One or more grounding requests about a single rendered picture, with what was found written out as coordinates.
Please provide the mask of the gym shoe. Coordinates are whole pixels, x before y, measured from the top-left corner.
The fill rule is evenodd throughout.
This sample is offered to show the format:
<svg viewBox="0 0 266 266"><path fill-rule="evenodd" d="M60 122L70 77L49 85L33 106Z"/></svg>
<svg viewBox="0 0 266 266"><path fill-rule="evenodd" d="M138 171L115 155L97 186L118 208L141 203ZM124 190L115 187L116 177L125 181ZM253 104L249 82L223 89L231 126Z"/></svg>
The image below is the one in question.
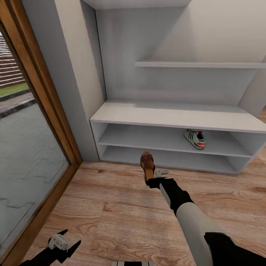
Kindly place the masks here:
<svg viewBox="0 0 266 266"><path fill-rule="evenodd" d="M185 137L189 140L195 148L204 149L206 144L206 138L203 136L202 131L192 131L191 129L186 129L184 132Z"/></svg>

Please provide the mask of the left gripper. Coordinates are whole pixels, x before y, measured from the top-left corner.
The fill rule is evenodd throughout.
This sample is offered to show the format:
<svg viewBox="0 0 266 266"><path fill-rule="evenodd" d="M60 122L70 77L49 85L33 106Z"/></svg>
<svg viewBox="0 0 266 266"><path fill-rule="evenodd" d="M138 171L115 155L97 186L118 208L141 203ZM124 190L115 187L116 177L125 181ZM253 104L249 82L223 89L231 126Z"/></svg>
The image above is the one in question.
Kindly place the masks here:
<svg viewBox="0 0 266 266"><path fill-rule="evenodd" d="M64 230L58 234L64 235L68 230ZM77 249L77 247L80 245L81 240L78 241L75 245L73 245L71 248L65 249L65 250L59 250L57 247L55 247L53 250L51 248L47 247L42 252L40 252L38 255L41 256L43 266L49 266L51 263L53 263L56 259L63 263L68 257L70 258L74 251Z"/></svg>

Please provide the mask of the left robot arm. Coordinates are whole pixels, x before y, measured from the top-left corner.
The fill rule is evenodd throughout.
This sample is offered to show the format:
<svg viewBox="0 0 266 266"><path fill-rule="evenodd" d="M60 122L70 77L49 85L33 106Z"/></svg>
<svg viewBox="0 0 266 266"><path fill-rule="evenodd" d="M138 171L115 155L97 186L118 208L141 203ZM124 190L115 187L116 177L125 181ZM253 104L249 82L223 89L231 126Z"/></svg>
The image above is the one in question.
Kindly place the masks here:
<svg viewBox="0 0 266 266"><path fill-rule="evenodd" d="M58 234L54 234L49 240L48 247L46 249L40 252L32 260L24 261L18 266L49 266L56 259L60 263L63 263L68 257L70 258L72 256L74 251L81 243L80 240L71 248L69 248L71 246L71 242L63 237L67 231L68 230L66 229Z"/></svg>

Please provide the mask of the sandal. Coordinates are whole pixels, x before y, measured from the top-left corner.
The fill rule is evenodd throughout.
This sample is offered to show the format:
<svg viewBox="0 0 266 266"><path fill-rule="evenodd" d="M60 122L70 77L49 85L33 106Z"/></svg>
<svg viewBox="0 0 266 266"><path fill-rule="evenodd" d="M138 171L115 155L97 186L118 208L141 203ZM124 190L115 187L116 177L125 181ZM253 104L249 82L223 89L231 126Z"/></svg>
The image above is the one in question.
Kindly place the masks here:
<svg viewBox="0 0 266 266"><path fill-rule="evenodd" d="M156 166L153 164L153 162L153 156L149 152L145 152L143 153L143 155L141 155L140 165L144 170L145 181L148 181L148 179L150 178L155 178L154 173L156 170Z"/></svg>

